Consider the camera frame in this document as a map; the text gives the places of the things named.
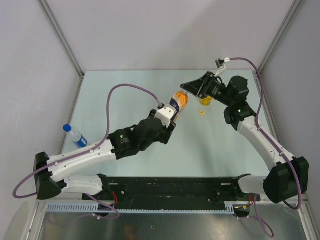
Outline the yellow honey pomelo bottle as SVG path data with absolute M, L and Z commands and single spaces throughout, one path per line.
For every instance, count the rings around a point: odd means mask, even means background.
M 205 97 L 203 99 L 200 99 L 199 102 L 203 105 L 203 106 L 209 106 L 212 104 L 213 102 L 213 98 L 208 96 L 208 97 Z

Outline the orange drink bottle white cap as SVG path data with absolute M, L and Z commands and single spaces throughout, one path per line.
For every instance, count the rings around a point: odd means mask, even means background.
M 187 106 L 188 100 L 188 93 L 184 91 L 177 91 L 171 98 L 169 104 L 175 109 L 175 113 L 171 119 L 173 123 L 177 121 L 180 113 Z

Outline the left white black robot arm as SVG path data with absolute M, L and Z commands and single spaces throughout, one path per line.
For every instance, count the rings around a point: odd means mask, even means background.
M 61 193 L 82 193 L 105 200 L 110 196 L 106 176 L 79 176 L 76 172 L 100 164 L 137 155 L 153 143 L 167 144 L 174 129 L 176 111 L 169 106 L 152 110 L 137 125 L 118 129 L 103 141 L 64 155 L 48 156 L 40 152 L 35 156 L 36 195 L 48 200 Z

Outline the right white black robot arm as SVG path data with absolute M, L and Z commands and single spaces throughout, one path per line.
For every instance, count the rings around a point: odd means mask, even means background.
M 258 115 L 249 106 L 248 80 L 234 76 L 225 85 L 220 77 L 208 71 L 201 78 L 180 85 L 189 94 L 204 99 L 211 97 L 224 104 L 224 119 L 245 137 L 265 162 L 266 177 L 245 175 L 230 188 L 231 196 L 242 201 L 248 194 L 265 195 L 275 204 L 304 194 L 308 189 L 309 163 L 304 157 L 295 157 L 267 133 Z

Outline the clear pepsi bottle blue cap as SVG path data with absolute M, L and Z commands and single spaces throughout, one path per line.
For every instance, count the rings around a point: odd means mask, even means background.
M 78 148 L 85 148 L 88 145 L 87 139 L 76 128 L 65 124 L 62 129 Z

